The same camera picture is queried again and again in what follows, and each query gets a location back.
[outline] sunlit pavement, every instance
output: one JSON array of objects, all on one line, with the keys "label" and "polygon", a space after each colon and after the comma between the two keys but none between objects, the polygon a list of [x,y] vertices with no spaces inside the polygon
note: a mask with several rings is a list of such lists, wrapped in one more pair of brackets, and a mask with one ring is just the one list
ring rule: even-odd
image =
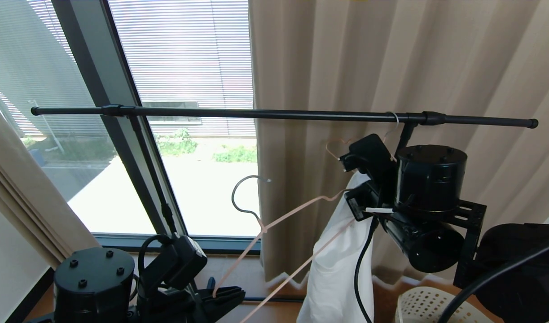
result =
[{"label": "sunlit pavement", "polygon": [[[256,163],[217,163],[180,157],[164,157],[163,163],[190,235],[255,236],[260,231],[251,214],[240,213],[231,204],[231,192],[244,176],[257,174]],[[57,181],[69,177],[45,172]],[[79,173],[96,172],[84,167]],[[237,190],[237,204],[258,213],[255,179]],[[92,232],[154,233],[153,226],[119,158],[110,162],[69,201],[69,205]]]}]

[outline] white cloth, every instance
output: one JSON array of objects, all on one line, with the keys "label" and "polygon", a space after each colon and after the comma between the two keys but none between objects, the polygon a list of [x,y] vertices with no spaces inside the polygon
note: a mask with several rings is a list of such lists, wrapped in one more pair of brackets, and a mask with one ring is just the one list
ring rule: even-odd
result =
[{"label": "white cloth", "polygon": [[[356,172],[347,188],[356,188],[366,182],[368,176]],[[344,197],[334,210],[313,252],[331,239],[353,215]],[[354,295],[354,269],[366,238],[371,219],[355,221],[312,261],[308,277],[307,296],[300,309],[297,323],[364,322],[362,311]],[[360,265],[358,286],[366,313],[373,320],[372,245]]]}]

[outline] white plastic basket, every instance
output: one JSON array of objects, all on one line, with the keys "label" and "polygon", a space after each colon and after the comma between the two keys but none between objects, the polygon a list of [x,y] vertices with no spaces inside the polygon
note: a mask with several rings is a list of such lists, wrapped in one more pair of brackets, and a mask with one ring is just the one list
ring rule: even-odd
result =
[{"label": "white plastic basket", "polygon": [[[396,323],[437,323],[453,295],[437,288],[412,288],[398,297]],[[492,323],[486,315],[464,302],[449,323]]]}]

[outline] curtain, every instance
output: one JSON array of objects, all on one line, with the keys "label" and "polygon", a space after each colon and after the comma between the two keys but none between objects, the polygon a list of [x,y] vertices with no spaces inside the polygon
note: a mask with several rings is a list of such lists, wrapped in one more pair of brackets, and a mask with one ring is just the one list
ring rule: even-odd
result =
[{"label": "curtain", "polygon": [[99,245],[1,112],[0,211],[53,269],[74,251]]},{"label": "curtain", "polygon": [[[409,145],[468,154],[461,198],[488,205],[484,231],[549,216],[549,0],[251,0],[249,10],[256,109],[537,118],[536,129],[419,126]],[[264,221],[346,186],[351,174],[326,153],[328,140],[394,127],[257,120],[259,174],[272,180],[259,183]],[[401,128],[386,140],[391,151]],[[340,142],[329,148],[347,151]],[[335,205],[317,202],[268,231],[266,280],[311,255]],[[373,266],[375,274],[411,271],[381,229]]]}]

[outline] window pane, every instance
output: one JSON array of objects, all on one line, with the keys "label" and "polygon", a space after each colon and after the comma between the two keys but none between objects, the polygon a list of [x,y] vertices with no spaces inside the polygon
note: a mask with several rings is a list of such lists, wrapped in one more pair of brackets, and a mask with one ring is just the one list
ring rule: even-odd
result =
[{"label": "window pane", "polygon": [[35,117],[32,106],[94,104],[51,0],[0,0],[3,116],[90,231],[154,233],[100,117]]},{"label": "window pane", "polygon": [[[143,105],[252,109],[247,0],[109,4]],[[258,171],[254,120],[169,118],[149,122],[188,233],[258,234],[254,217],[231,204],[235,184]],[[237,202],[259,212],[256,180],[239,187]]]}]

